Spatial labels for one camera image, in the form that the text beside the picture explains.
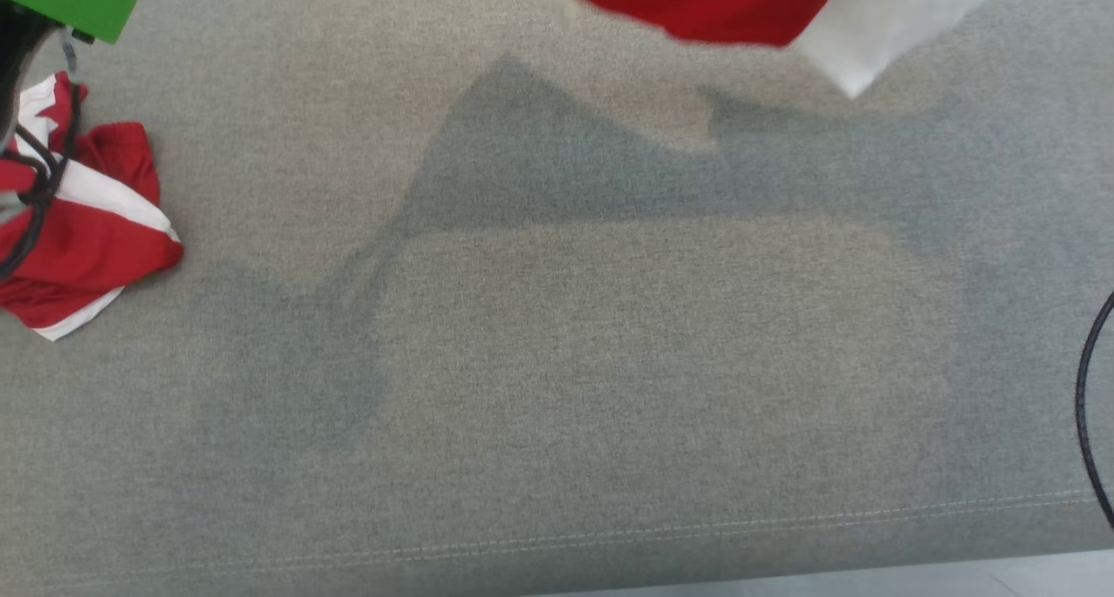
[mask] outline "white stripe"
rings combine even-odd
[[[792,42],[856,98],[895,59],[989,0],[829,0]]]
[[[58,82],[55,75],[45,78],[36,86],[25,89],[19,94],[19,125],[23,126],[37,140],[50,140],[50,135],[58,129],[58,124],[48,117],[40,117],[39,112],[50,108],[57,101],[55,98],[55,85]],[[22,137],[16,137],[16,149],[23,156],[32,157],[35,160],[42,160],[39,154],[31,149],[31,145],[23,141]]]
[[[58,339],[61,339],[61,336],[71,334],[78,327],[96,319],[96,316],[100,314],[100,311],[108,307],[108,304],[115,302],[116,296],[120,296],[120,293],[123,292],[124,286],[120,286],[119,288],[111,288],[111,291],[108,291],[108,294],[100,296],[100,298],[96,300],[91,304],[88,304],[84,309],[79,309],[79,311],[68,315],[63,320],[60,320],[60,322],[51,324],[50,327],[35,330],[35,332],[53,343],[58,341]]]
[[[177,233],[170,227],[170,219],[162,209],[144,199],[135,189],[79,162],[69,162],[56,198],[114,213],[137,225],[166,233],[172,241],[180,243]]]

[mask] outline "black cord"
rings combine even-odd
[[[27,228],[21,233],[19,241],[16,241],[16,246],[12,247],[8,255],[4,256],[3,261],[0,261],[0,281],[4,281],[11,273],[19,268],[20,264],[27,260],[27,256],[31,254],[31,249],[35,248],[35,244],[39,241],[39,235],[42,233],[42,225],[47,221],[47,209],[50,208],[51,200],[55,194],[58,193],[58,187],[62,182],[62,177],[66,174],[66,167],[69,164],[70,158],[74,156],[74,146],[77,140],[78,124],[81,120],[81,102],[80,102],[81,87],[76,81],[70,82],[70,125],[66,130],[66,138],[62,141],[61,159],[55,160],[55,156],[50,153],[47,146],[43,146],[38,138],[28,134],[23,128],[17,128],[20,133],[20,137],[31,146],[32,149],[40,157],[42,157],[43,164],[39,164],[39,160],[35,160],[32,157],[20,156],[12,151],[4,151],[4,159],[12,162],[21,162],[21,164],[30,165],[36,169],[36,180],[30,193],[27,195],[20,195],[20,200],[29,204],[31,207],[31,221],[29,221]]]
[[[1087,335],[1087,343],[1083,344],[1083,355],[1079,356],[1079,372],[1075,378],[1075,430],[1079,434],[1079,451],[1083,452],[1083,464],[1087,469],[1087,477],[1091,478],[1091,486],[1095,489],[1095,497],[1098,506],[1106,515],[1106,522],[1114,529],[1114,508],[1111,508],[1110,498],[1106,497],[1106,489],[1103,488],[1103,480],[1098,477],[1098,468],[1095,466],[1095,457],[1091,451],[1091,437],[1087,433],[1087,370],[1091,366],[1091,355],[1095,352],[1095,344],[1098,343],[1098,335],[1103,332],[1106,320],[1110,319],[1111,311],[1114,311],[1114,293],[1107,296],[1098,316],[1091,326],[1091,334]]]

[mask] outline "red and white cloth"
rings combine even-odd
[[[792,46],[848,97],[989,0],[587,0],[702,42]]]
[[[86,89],[81,88],[81,98]],[[59,151],[70,120],[70,81],[56,74],[20,97],[19,121]],[[38,157],[21,138],[9,148]],[[0,159],[0,256],[28,227],[31,212],[13,195],[35,182],[27,165]],[[0,306],[47,340],[91,321],[127,284],[182,258],[182,244],[158,208],[158,176],[139,124],[97,126],[77,138],[39,241],[12,276]]]

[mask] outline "floor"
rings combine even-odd
[[[84,118],[146,126],[186,255],[58,344],[0,319],[0,596],[1114,548],[1071,399],[1114,284],[1104,2],[994,0],[849,101],[551,0],[140,0]],[[1009,595],[909,572],[673,594]]]
[[[1111,586],[1114,550],[559,597],[1100,597]]]

